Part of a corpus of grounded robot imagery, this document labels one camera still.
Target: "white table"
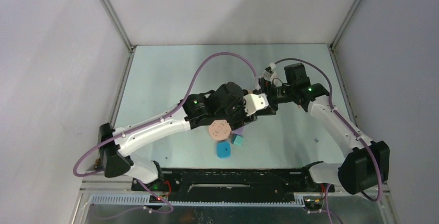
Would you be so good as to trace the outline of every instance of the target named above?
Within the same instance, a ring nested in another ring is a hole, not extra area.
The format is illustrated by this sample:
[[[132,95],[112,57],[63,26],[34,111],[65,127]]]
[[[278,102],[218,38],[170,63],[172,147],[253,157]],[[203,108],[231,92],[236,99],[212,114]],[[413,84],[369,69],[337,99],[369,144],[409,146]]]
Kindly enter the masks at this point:
[[[197,46],[138,46],[123,93],[116,127],[127,126],[162,113],[179,102],[201,62],[217,52],[234,52],[247,58],[261,73],[270,62],[296,57],[320,67],[333,85],[333,100],[347,116],[347,109],[328,48],[325,44],[256,44]],[[276,69],[285,80],[284,62]],[[323,76],[306,67],[312,83],[327,88]],[[242,88],[254,88],[252,71],[231,56],[214,58],[200,72],[192,93],[217,89],[233,81]],[[299,168],[318,160],[342,162],[334,140],[308,113],[294,103],[279,105],[276,116],[261,116],[244,130],[244,145],[231,145],[231,156],[216,155],[216,141],[207,127],[177,133],[136,151],[166,168]]]

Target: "blue block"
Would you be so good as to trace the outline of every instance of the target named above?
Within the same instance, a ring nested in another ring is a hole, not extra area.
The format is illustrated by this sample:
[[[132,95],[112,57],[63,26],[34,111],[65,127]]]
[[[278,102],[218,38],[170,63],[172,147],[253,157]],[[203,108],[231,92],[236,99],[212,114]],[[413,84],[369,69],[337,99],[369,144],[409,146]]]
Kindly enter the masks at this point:
[[[237,146],[242,146],[244,144],[244,138],[240,135],[233,135],[232,144]]]
[[[230,157],[230,144],[229,142],[219,142],[216,145],[216,154],[218,155],[218,158],[228,158]]]

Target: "white wall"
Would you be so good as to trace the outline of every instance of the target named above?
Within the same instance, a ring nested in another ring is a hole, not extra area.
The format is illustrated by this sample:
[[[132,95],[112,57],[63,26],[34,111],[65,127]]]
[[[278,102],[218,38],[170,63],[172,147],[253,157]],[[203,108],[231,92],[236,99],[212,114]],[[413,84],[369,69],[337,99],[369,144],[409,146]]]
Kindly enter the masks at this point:
[[[72,167],[108,120],[127,51],[99,0],[0,0],[0,19],[0,219],[68,223]]]
[[[403,223],[438,223],[439,0],[365,0],[336,55],[359,124],[390,146]]]
[[[330,43],[354,0],[111,0],[133,44]]]

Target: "floor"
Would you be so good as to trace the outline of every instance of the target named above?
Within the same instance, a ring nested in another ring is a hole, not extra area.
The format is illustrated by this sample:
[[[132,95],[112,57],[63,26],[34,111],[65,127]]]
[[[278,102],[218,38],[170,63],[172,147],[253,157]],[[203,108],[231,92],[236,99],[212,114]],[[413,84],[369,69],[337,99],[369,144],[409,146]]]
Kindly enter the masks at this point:
[[[258,44],[138,46],[131,66],[116,127],[145,120],[164,112],[183,98],[192,76],[202,61],[217,52],[234,52],[247,58],[258,73],[270,62],[296,57],[320,67],[334,85],[333,99],[347,116],[346,105],[335,69],[325,44]],[[285,81],[283,66],[279,78]],[[327,86],[324,78],[307,67],[312,83]],[[245,63],[231,56],[209,61],[200,72],[192,92],[217,89],[233,81],[242,88],[254,88],[252,71]],[[216,141],[207,127],[177,133],[136,151],[167,168],[298,168],[318,160],[342,162],[343,156],[334,140],[309,114],[294,103],[279,106],[276,116],[262,116],[244,130],[244,144],[231,145],[231,156],[216,155]]]

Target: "pink disc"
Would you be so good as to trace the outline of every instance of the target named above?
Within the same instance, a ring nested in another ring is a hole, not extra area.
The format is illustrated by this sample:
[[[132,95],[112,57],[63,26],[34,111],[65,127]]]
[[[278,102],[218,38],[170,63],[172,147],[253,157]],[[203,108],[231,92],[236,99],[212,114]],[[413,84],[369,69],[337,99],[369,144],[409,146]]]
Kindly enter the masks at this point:
[[[216,141],[226,140],[232,133],[232,128],[226,120],[214,121],[209,126],[209,134]]]

